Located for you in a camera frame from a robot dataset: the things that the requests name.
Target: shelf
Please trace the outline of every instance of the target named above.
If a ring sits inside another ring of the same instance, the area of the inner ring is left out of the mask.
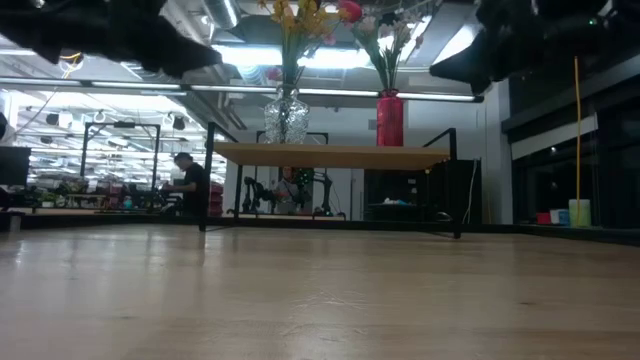
[[[216,143],[214,151],[238,165],[425,170],[449,151],[418,147]]]

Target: red vase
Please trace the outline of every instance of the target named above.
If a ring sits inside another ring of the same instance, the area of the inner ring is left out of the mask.
[[[385,90],[378,99],[378,146],[404,146],[404,104],[398,90]]]

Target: ceiling light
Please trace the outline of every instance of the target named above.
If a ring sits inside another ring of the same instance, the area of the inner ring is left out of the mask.
[[[2,85],[33,85],[33,86],[81,86],[77,80],[62,79],[32,79],[17,77],[0,77]]]
[[[178,84],[154,84],[154,83],[143,83],[143,82],[115,82],[115,81],[92,81],[91,82],[95,87],[105,87],[105,88],[127,88],[127,89],[139,89],[139,90],[180,90],[180,85]]]
[[[464,25],[460,31],[451,38],[444,49],[442,49],[442,52],[440,52],[440,55],[438,55],[433,63],[437,64],[468,48],[475,39],[476,34],[477,28],[471,25]]]
[[[186,91],[162,91],[162,90],[142,90],[140,95],[144,96],[187,96]]]
[[[62,128],[70,128],[73,122],[73,114],[68,111],[60,111],[58,114],[58,125]]]
[[[125,139],[119,138],[119,137],[110,137],[107,142],[109,143],[109,145],[115,145],[115,146],[122,146],[122,147],[127,147],[129,146],[129,142]]]
[[[222,60],[226,64],[236,66],[282,65],[282,54],[276,47],[214,45],[213,48],[222,54]],[[364,50],[334,48],[320,48],[313,58],[303,57],[298,60],[300,66],[315,69],[352,69],[363,67],[368,63],[369,56]]]
[[[377,91],[338,90],[338,89],[300,89],[300,95],[366,96],[377,97]]]
[[[0,48],[0,55],[33,56],[36,55],[36,53],[29,49]]]
[[[243,92],[256,94],[275,94],[275,87],[266,86],[235,86],[235,85],[193,85],[191,89],[194,91],[226,91],[226,92]]]
[[[477,98],[473,95],[453,95],[453,94],[399,93],[398,97],[406,100],[434,100],[434,101],[455,101],[455,102],[474,102],[477,100]]]

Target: man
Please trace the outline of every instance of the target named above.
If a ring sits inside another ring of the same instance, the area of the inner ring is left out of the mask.
[[[293,215],[298,209],[298,185],[293,183],[293,169],[289,166],[282,168],[282,180],[274,191],[278,196],[276,206],[278,214]]]
[[[187,153],[178,153],[173,162],[185,172],[184,185],[174,186],[165,184],[162,190],[184,193],[183,212],[185,215],[201,216],[209,206],[209,186],[207,176],[202,166],[193,162],[193,157]]]

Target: yellow pole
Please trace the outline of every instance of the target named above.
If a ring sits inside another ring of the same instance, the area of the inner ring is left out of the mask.
[[[580,122],[582,121],[582,100],[580,99],[580,70],[577,56],[573,58],[573,65],[576,79],[576,105],[578,106],[578,137],[576,138],[578,140],[576,146],[576,225],[580,226],[580,148],[582,145],[582,141],[580,140],[580,136],[582,135]]]

